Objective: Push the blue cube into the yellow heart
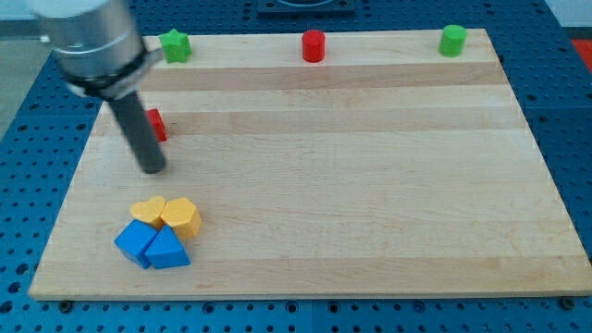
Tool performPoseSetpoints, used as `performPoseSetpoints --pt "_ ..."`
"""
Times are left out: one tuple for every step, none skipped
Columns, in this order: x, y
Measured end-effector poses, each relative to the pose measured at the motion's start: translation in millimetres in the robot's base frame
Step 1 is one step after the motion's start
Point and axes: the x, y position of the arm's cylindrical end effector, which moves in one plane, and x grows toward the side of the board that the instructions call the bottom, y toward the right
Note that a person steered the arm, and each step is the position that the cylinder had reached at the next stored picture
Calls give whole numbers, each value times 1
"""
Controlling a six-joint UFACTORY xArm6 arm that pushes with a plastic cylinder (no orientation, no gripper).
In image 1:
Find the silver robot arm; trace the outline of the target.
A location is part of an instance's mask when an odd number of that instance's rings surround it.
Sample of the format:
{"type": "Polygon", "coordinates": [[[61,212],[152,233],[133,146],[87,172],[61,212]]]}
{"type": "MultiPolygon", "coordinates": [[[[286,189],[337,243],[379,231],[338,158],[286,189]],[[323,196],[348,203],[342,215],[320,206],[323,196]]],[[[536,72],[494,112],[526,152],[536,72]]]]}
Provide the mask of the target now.
{"type": "Polygon", "coordinates": [[[80,96],[121,99],[164,58],[149,50],[125,0],[30,0],[42,41],[80,96]]]}

